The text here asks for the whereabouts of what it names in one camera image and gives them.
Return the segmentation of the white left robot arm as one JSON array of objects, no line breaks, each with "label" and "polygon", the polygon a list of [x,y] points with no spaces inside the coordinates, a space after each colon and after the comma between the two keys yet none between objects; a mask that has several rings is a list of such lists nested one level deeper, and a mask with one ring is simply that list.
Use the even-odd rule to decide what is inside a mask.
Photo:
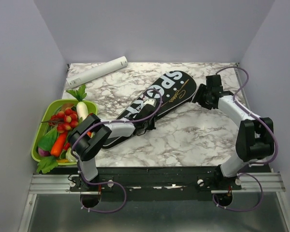
[{"label": "white left robot arm", "polygon": [[87,191],[97,187],[98,170],[95,156],[108,139],[131,137],[146,130],[155,129],[154,116],[158,109],[145,105],[135,117],[120,120],[101,120],[95,114],[89,115],[68,136],[68,142],[76,156],[77,165],[83,175],[81,186]]}]

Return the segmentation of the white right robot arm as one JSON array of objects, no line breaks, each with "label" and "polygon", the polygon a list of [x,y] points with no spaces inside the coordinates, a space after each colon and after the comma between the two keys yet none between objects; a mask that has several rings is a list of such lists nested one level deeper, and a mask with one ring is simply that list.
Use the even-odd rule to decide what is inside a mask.
[{"label": "white right robot arm", "polygon": [[206,109],[219,109],[238,127],[235,153],[215,169],[213,185],[224,189],[230,184],[230,178],[249,163],[257,162],[274,154],[274,125],[268,117],[260,117],[250,112],[238,102],[230,91],[224,91],[219,74],[206,77],[192,100]]}]

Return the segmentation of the black sport racket bag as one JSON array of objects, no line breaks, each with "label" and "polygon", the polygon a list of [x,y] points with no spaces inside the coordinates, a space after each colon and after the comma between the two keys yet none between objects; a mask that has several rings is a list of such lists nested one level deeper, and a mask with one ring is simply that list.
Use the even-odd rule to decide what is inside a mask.
[{"label": "black sport racket bag", "polygon": [[197,91],[193,77],[184,71],[170,71],[163,74],[144,90],[116,119],[129,118],[138,113],[148,98],[162,100],[161,108],[155,115],[155,120],[163,118],[172,110],[192,100]]}]

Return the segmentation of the white shuttlecock tube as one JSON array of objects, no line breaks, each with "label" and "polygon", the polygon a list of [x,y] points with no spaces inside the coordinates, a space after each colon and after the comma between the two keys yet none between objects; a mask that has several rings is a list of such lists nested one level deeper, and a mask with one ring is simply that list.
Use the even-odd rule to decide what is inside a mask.
[{"label": "white shuttlecock tube", "polygon": [[125,56],[122,56],[120,58],[101,64],[97,67],[91,68],[87,71],[68,77],[67,84],[70,88],[75,88],[127,66],[128,61]]}]

